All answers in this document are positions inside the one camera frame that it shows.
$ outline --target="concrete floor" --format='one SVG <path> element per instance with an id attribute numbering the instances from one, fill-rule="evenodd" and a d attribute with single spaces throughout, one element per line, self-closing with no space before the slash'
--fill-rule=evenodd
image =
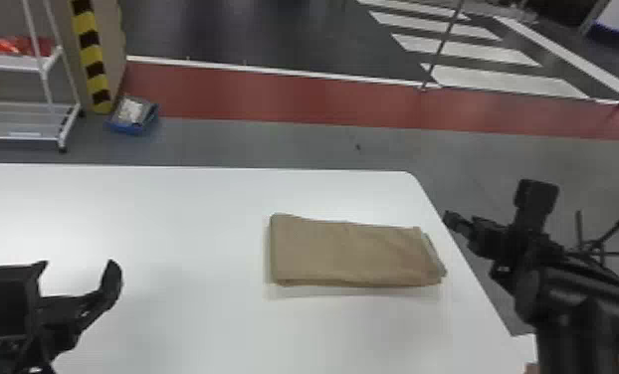
<path id="1" fill-rule="evenodd" d="M 177 118 L 130 137 L 102 123 L 102 117 L 82 120 L 65 155 L 52 146 L 0 143 L 0 162 L 405 170 L 438 211 L 501 223 L 513 217 L 518 181 L 532 178 L 561 188 L 547 224 L 561 244 L 574 244 L 576 209 L 584 211 L 589 238 L 619 218 L 619 141 Z M 465 240 L 457 241 L 465 249 Z M 619 250 L 619 235 L 610 247 Z M 530 332 L 512 299 L 488 279 L 489 263 L 465 256 L 511 332 Z M 619 261 L 610 265 L 619 273 Z"/>
<path id="2" fill-rule="evenodd" d="M 444 7 L 379 0 L 237 4 L 122 1 L 126 51 L 138 62 L 152 57 L 156 62 L 170 59 L 422 82 L 428 78 L 423 64 L 433 61 L 452 14 Z M 475 10 L 521 18 L 513 14 L 517 9 L 483 0 L 466 4 L 466 12 Z M 602 72 L 591 63 L 602 54 L 588 49 L 586 56 L 586 49 L 556 46 L 554 41 L 560 38 L 552 35 L 547 41 L 532 25 L 469 14 L 458 20 L 437 61 L 432 77 L 436 83 L 470 90 L 619 99 L 619 80 L 611 77 L 619 72 L 619 64 Z"/>

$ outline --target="caution stripe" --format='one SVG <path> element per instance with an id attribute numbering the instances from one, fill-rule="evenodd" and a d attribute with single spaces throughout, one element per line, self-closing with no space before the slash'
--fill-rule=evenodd
<path id="1" fill-rule="evenodd" d="M 80 44 L 80 61 L 87 76 L 87 88 L 94 102 L 94 111 L 110 113 L 112 94 L 103 62 L 99 27 L 91 0 L 70 0 L 73 7 L 73 30 Z"/>

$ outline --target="gray floor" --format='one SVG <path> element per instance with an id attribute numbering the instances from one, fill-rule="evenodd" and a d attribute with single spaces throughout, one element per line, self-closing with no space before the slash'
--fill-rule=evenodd
<path id="1" fill-rule="evenodd" d="M 0 162 L 405 170 L 439 211 L 502 223 L 512 219 L 518 181 L 533 178 L 561 187 L 547 226 L 567 245 L 576 209 L 584 210 L 589 237 L 619 217 L 619 141 L 170 118 L 148 136 L 130 137 L 102 123 L 81 121 L 65 155 L 51 146 L 0 143 Z M 619 236 L 611 248 L 619 250 Z M 529 332 L 511 298 L 488 279 L 489 264 L 465 255 L 511 332 Z M 619 273 L 619 262 L 611 265 Z"/>
<path id="2" fill-rule="evenodd" d="M 458 0 L 407 0 L 427 5 L 436 5 L 454 9 Z M 518 7 L 504 7 L 493 5 L 496 0 L 466 0 L 463 10 L 466 13 L 482 14 L 514 18 L 520 22 L 538 24 L 533 27 L 546 37 L 564 48 L 598 64 L 612 74 L 619 76 L 619 43 L 599 43 L 579 34 L 575 28 L 560 25 L 554 21 L 537 17 L 531 9 Z"/>

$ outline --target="white wire shelf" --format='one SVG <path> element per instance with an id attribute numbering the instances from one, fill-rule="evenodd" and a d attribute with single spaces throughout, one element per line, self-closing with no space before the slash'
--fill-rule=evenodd
<path id="1" fill-rule="evenodd" d="M 23 72 L 23 73 L 46 73 L 64 52 L 61 46 L 54 49 L 52 56 L 41 57 L 41 65 L 38 59 L 33 56 L 9 56 L 0 55 L 0 71 Z"/>
<path id="2" fill-rule="evenodd" d="M 64 147 L 79 111 L 79 104 L 54 104 L 51 113 L 45 102 L 0 101 L 0 139 L 53 140 Z"/>

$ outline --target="beige towel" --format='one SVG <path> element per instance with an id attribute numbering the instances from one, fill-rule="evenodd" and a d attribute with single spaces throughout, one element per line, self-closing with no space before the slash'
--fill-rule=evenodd
<path id="1" fill-rule="evenodd" d="M 446 269 L 430 239 L 415 228 L 270 219 L 271 270 L 281 285 L 420 286 Z"/>

